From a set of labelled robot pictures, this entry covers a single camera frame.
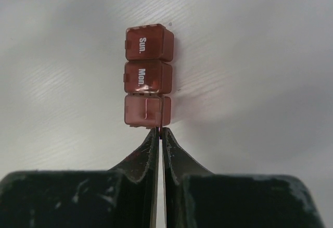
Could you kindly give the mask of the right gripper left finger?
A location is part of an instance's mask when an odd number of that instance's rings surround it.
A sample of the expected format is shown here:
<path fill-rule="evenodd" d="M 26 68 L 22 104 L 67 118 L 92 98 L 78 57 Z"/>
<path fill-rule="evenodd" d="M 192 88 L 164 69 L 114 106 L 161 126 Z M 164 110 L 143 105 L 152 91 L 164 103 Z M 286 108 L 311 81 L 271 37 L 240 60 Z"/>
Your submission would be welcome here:
<path fill-rule="evenodd" d="M 16 171 L 1 180 L 1 227 L 155 227 L 159 130 L 109 170 Z"/>

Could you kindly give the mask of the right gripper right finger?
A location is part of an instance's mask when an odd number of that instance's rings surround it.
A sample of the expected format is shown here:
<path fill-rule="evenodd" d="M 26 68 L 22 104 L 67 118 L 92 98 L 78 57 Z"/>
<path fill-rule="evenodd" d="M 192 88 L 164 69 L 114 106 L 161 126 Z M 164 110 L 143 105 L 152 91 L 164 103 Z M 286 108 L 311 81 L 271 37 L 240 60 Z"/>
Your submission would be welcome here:
<path fill-rule="evenodd" d="M 310 191 L 290 175 L 214 174 L 162 135 L 167 227 L 324 227 Z"/>

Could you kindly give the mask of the red weekly pill organizer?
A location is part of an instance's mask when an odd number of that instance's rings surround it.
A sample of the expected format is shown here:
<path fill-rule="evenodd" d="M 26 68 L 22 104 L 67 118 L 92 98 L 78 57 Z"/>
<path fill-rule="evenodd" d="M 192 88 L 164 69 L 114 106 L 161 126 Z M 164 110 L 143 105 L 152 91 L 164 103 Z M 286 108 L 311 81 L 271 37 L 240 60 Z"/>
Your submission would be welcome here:
<path fill-rule="evenodd" d="M 130 27 L 125 35 L 124 122 L 162 128 L 171 122 L 174 34 L 161 24 Z"/>

